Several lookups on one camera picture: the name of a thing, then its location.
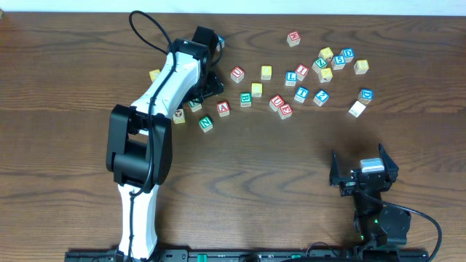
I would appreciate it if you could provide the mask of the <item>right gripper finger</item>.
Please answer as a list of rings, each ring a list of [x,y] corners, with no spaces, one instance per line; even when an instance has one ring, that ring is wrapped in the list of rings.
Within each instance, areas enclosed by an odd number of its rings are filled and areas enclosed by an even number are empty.
[[[395,182],[398,177],[399,167],[392,160],[392,158],[388,155],[388,153],[384,149],[384,146],[381,143],[379,144],[379,156],[384,165],[387,179],[390,182]]]
[[[331,169],[329,173],[329,185],[338,186],[340,183],[341,183],[341,176],[339,172],[338,161],[336,158],[336,154],[333,151],[331,154]]]

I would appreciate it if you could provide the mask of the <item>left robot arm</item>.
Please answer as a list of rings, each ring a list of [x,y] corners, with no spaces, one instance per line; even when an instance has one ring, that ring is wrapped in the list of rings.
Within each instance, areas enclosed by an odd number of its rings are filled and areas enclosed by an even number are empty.
[[[157,246],[157,192],[173,159],[172,120],[189,101],[202,103],[223,92],[212,69],[218,46],[214,30],[197,27],[192,39],[170,43],[163,69],[130,106],[110,114],[106,167],[122,198],[121,261],[148,261]]]

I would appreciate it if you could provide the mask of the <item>green R block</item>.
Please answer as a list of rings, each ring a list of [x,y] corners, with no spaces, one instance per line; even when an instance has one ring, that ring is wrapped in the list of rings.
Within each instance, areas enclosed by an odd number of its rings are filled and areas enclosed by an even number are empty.
[[[199,100],[190,100],[188,104],[193,113],[202,109],[202,104]]]

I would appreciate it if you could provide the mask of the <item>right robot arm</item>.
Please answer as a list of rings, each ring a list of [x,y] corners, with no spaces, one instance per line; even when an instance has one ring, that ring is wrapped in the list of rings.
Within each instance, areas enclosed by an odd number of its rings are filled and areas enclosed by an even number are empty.
[[[332,154],[329,184],[338,186],[343,197],[352,197],[355,205],[354,227],[361,243],[351,248],[353,258],[388,261],[399,259],[398,250],[407,243],[411,213],[382,203],[381,193],[390,189],[399,167],[379,146],[379,157],[363,159],[360,167],[349,175],[340,174],[338,161]]]

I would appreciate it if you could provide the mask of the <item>green B block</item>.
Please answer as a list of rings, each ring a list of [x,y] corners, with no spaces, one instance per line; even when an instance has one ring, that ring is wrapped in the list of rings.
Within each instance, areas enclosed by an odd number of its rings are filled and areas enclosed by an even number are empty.
[[[252,104],[252,95],[250,92],[242,92],[240,94],[240,106],[250,107]]]

